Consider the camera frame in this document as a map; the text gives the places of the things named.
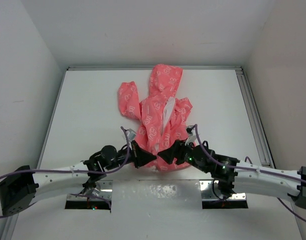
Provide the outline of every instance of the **white work surface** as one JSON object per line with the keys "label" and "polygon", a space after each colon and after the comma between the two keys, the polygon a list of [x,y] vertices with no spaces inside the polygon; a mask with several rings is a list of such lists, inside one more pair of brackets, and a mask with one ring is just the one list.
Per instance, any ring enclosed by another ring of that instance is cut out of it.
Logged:
{"label": "white work surface", "polygon": [[[117,106],[122,82],[135,81],[140,100],[148,95],[151,70],[67,71],[41,169],[86,160],[104,145],[125,144],[120,126],[137,129]],[[217,153],[260,164],[234,70],[184,70],[177,98],[193,105],[187,124]],[[12,240],[284,240],[301,239],[295,217],[275,198],[247,194],[249,209],[202,209],[192,167],[171,173],[125,166],[113,180],[112,213],[64,209],[66,196],[40,201],[20,213]]]}

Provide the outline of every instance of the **crumpled pink fabric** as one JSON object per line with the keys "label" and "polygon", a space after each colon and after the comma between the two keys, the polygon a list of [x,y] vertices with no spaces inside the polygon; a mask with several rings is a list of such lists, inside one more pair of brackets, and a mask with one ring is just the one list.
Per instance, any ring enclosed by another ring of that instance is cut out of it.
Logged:
{"label": "crumpled pink fabric", "polygon": [[[187,97],[174,98],[182,73],[180,67],[156,65],[149,80],[149,96],[142,102],[139,102],[135,82],[123,82],[118,90],[120,112],[142,123],[136,134],[136,142],[142,149],[154,155],[169,148],[175,140],[185,140],[188,137],[185,122],[192,105]],[[146,167],[152,166],[156,166],[161,172],[168,172],[185,168],[189,164],[176,165],[174,161],[169,165],[158,157],[146,165]]]}

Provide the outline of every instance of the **gray wall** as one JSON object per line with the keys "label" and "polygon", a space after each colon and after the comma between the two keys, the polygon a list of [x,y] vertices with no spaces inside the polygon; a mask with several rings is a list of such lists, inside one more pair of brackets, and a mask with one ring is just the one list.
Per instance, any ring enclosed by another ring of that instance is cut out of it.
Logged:
{"label": "gray wall", "polygon": [[306,166],[306,0],[276,2],[246,71],[277,167]]}
{"label": "gray wall", "polygon": [[61,78],[22,3],[0,0],[0,175],[36,165]]}
{"label": "gray wall", "polygon": [[274,0],[21,0],[61,67],[240,65]]}

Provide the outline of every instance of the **metal edge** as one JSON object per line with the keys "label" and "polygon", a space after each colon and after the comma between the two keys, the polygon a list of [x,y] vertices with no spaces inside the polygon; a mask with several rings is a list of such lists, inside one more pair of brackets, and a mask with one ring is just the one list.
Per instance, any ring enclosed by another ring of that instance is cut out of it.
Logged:
{"label": "metal edge", "polygon": [[266,135],[262,126],[261,119],[258,114],[256,103],[249,81],[243,70],[236,70],[236,76],[244,99],[247,115],[252,128],[259,158],[263,166],[275,168],[275,164],[269,150]]}
{"label": "metal edge", "polygon": [[[68,71],[97,71],[97,70],[150,70],[153,65],[143,66],[70,66]],[[241,71],[240,66],[189,66],[179,65],[179,67],[185,70],[236,70]]]}
{"label": "metal edge", "polygon": [[[44,140],[44,143],[43,143],[42,151],[41,151],[41,154],[39,156],[38,163],[37,163],[37,166],[36,166],[37,169],[39,169],[39,167],[41,165],[41,162],[42,162],[42,158],[43,158],[43,154],[44,154],[44,151],[45,151],[45,147],[46,147],[49,131],[51,129],[51,125],[52,125],[52,122],[53,122],[56,106],[57,106],[57,103],[58,103],[59,95],[60,95],[61,90],[62,90],[63,82],[64,82],[64,79],[65,79],[65,75],[66,75],[66,71],[64,73],[61,85],[59,87],[59,91],[58,91],[57,98],[56,98],[56,101],[55,101],[54,109],[53,109],[53,112],[52,112],[51,119],[49,121],[48,129],[47,129],[45,140]],[[0,238],[1,240],[11,240],[13,232],[14,232],[14,229],[15,229],[15,225],[16,225],[17,219],[18,219],[18,214],[13,215],[11,217],[9,216],[7,218],[5,226],[4,226],[4,229],[3,229],[3,232],[2,232],[2,236]]]}

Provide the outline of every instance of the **wall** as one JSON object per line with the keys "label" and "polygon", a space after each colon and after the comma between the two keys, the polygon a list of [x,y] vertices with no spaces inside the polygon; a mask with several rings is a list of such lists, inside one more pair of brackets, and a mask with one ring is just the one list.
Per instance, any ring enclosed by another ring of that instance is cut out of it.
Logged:
{"label": "wall", "polygon": [[22,3],[0,0],[0,175],[37,164],[61,78]]}
{"label": "wall", "polygon": [[306,166],[306,0],[276,2],[246,71],[277,167]]}
{"label": "wall", "polygon": [[240,65],[274,0],[22,0],[61,67]]}

